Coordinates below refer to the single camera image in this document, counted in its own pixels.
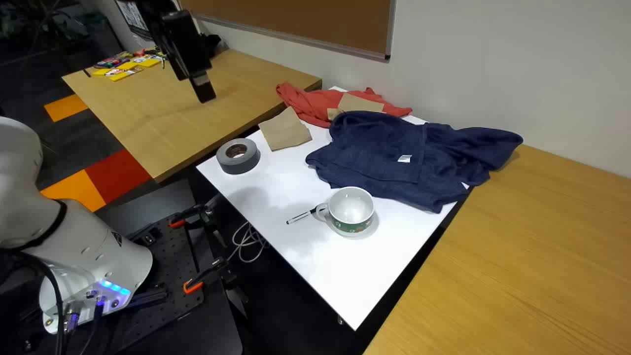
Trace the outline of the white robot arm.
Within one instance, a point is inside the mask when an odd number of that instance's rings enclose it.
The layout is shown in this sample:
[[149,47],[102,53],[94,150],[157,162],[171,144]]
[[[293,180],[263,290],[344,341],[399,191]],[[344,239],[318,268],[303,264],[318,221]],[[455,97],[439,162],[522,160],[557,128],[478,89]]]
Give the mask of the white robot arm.
[[151,278],[175,272],[171,260],[157,260],[157,245],[147,243],[151,229],[165,229],[165,219],[117,235],[78,201],[40,195],[35,187],[40,164],[37,132],[1,116],[0,249],[42,272],[37,302],[46,333],[64,335],[111,314],[173,320],[202,304],[202,292],[186,294],[175,276],[149,290]]

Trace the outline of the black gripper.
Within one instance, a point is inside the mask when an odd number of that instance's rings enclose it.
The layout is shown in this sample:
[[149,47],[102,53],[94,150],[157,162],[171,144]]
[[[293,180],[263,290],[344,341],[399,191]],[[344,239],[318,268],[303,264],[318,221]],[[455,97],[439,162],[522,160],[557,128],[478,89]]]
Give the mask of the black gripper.
[[165,55],[178,81],[186,81],[198,103],[214,99],[214,89],[206,71],[210,59],[202,47],[202,38],[196,34],[190,16],[184,10],[169,12],[159,18]]

